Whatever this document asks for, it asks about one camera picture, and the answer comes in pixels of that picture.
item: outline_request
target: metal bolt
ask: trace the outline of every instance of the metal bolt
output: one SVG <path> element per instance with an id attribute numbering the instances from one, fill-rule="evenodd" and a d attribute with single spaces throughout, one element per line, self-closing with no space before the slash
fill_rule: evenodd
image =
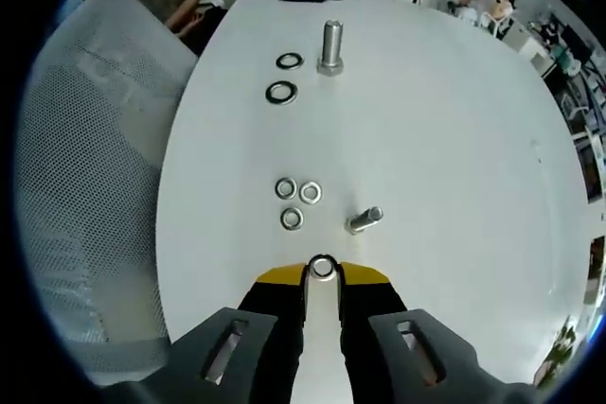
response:
<path id="1" fill-rule="evenodd" d="M 343 73 L 342 38 L 343 23 L 327 21 L 324 24 L 324 43 L 322 45 L 322 57 L 318 60 L 318 73 L 325 76 L 336 76 Z"/>
<path id="2" fill-rule="evenodd" d="M 381 210 L 379 207 L 370 207 L 361 215 L 348 220 L 346 228 L 352 235 L 356 235 L 364 231 L 365 228 L 378 223 L 382 219 L 383 210 Z"/>

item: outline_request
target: table surface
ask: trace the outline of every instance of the table surface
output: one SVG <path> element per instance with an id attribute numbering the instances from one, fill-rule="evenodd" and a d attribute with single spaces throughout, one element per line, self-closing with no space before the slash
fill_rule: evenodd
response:
<path id="1" fill-rule="evenodd" d="M 345 25 L 336 78 L 315 69 L 328 19 Z M 305 63 L 279 70 L 289 51 Z M 264 97 L 279 79 L 298 86 L 287 106 Z M 322 200 L 279 200 L 284 176 L 317 181 Z M 279 223 L 291 204 L 306 218 L 296 232 Z M 346 218 L 371 205 L 383 220 L 349 235 Z M 491 374 L 530 381 L 581 311 L 586 206 L 554 99 L 489 34 L 394 0 L 240 0 L 191 75 L 162 170 L 156 248 L 169 335 L 236 307 L 268 269 L 324 253 L 386 273 L 409 308 L 469 341 Z"/>

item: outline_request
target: white wall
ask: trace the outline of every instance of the white wall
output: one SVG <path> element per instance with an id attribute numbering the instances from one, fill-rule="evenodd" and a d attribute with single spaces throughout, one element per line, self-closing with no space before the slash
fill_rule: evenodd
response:
<path id="1" fill-rule="evenodd" d="M 560 21 L 572 27 L 583 40 L 590 42 L 600 56 L 606 56 L 604 48 L 599 44 L 595 35 L 562 0 L 516 0 L 515 15 L 524 24 L 538 19 L 539 16 L 549 11 L 553 11 Z M 602 62 L 600 69 L 602 73 L 606 73 L 606 59 Z"/>

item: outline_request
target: gray mesh chair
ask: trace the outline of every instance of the gray mesh chair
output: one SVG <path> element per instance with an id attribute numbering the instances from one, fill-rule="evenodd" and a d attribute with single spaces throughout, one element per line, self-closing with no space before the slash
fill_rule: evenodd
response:
<path id="1" fill-rule="evenodd" d="M 19 115 L 15 211 L 40 300 L 90 379 L 160 367 L 160 168 L 195 56 L 137 0 L 86 0 L 33 64 Z"/>

